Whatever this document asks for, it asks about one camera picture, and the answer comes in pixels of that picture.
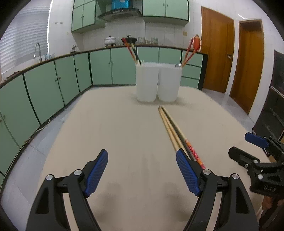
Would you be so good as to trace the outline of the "right hand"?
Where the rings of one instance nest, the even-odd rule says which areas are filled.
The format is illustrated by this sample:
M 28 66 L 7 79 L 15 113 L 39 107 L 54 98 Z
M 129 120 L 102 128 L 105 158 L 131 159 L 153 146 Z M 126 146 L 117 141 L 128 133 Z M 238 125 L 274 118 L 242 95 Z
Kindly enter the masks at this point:
M 269 196 L 264 196 L 263 201 L 262 201 L 262 210 L 267 211 L 268 209 L 272 208 L 274 202 L 274 198 L 269 197 Z

